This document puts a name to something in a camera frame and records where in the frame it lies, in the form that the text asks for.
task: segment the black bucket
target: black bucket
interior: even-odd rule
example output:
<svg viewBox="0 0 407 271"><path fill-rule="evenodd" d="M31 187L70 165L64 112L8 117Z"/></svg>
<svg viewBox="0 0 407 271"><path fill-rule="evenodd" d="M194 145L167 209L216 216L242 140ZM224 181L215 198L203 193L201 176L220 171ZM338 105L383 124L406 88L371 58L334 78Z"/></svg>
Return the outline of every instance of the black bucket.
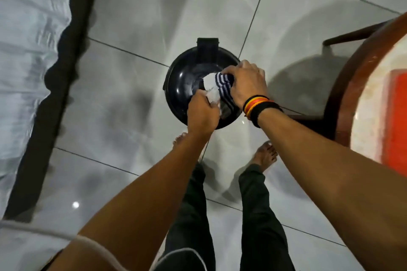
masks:
<svg viewBox="0 0 407 271"><path fill-rule="evenodd" d="M203 89L203 78L239 62L235 55L219 47L217 38L198 38L197 46L180 54L165 77L165 99L175 117L187 125L189 101L197 89ZM240 114L236 107L226 119L219 120L216 129L230 125Z"/></svg>

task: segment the bare foot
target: bare foot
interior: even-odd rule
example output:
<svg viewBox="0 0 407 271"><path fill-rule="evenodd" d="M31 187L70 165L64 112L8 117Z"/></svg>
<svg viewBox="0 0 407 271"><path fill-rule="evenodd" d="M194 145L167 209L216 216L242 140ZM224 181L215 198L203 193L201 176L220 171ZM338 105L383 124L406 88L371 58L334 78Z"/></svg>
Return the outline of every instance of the bare foot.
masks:
<svg viewBox="0 0 407 271"><path fill-rule="evenodd" d="M271 164L277 161L277 156L278 153L276 149L274 149L272 143L268 141L257 149L250 164L259 165L260 170L263 173Z"/></svg>
<svg viewBox="0 0 407 271"><path fill-rule="evenodd" d="M188 134L188 133L184 132L184 133L182 133L180 136L178 136L178 137L173 141L173 149L174 149L176 146L178 146L181 141L184 140L184 138L185 138L185 136L186 136L187 134Z"/></svg>

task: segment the black pants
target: black pants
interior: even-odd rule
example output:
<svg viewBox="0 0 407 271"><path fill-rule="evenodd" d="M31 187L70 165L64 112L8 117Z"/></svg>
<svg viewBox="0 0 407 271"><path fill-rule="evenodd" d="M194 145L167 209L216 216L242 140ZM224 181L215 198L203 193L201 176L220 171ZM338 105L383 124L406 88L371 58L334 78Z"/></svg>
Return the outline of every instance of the black pants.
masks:
<svg viewBox="0 0 407 271"><path fill-rule="evenodd" d="M208 271L215 271L215 252L206 217L204 180L203 167L197 164L178 216L167 234L163 256L189 247L199 253ZM243 203L240 270L293 271L287 238L269 207L269 192L264 180L257 165L250 165L239 177ZM178 252L167 256L155 270L200 271L204 268L194 253Z"/></svg>

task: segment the white mattress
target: white mattress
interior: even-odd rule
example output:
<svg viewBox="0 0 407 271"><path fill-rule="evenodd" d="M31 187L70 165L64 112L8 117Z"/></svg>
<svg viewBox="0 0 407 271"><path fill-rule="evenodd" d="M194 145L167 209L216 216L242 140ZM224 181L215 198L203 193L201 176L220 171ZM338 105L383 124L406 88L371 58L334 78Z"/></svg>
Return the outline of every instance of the white mattress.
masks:
<svg viewBox="0 0 407 271"><path fill-rule="evenodd" d="M69 0L0 0L0 218L70 21Z"/></svg>

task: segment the black bracelet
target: black bracelet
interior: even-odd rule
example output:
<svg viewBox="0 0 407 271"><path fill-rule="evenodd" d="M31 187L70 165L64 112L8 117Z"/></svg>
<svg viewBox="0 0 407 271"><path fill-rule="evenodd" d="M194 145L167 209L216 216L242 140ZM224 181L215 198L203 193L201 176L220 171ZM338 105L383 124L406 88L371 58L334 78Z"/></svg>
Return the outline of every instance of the black bracelet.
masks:
<svg viewBox="0 0 407 271"><path fill-rule="evenodd" d="M242 110L245 111L245 107L246 107L247 103L249 103L249 101L250 101L251 99L254 99L254 98L257 98L257 97L263 97L263 98L266 98L267 100L269 100L269 98L268 98L267 96L265 96L265 95L260 95L260 94L254 95L254 96L252 96L252 97L250 97L250 98L248 98L248 99L246 100L246 102L243 104Z"/></svg>
<svg viewBox="0 0 407 271"><path fill-rule="evenodd" d="M284 113L284 111L281 109L280 105L278 105L276 102L266 101L266 102L257 104L255 107L253 107L253 109L250 113L250 120L253 122L253 125L255 127L260 128L257 123L257 118L260 115L260 113L267 108L275 108L275 109L278 109L279 111L281 111L282 113Z"/></svg>

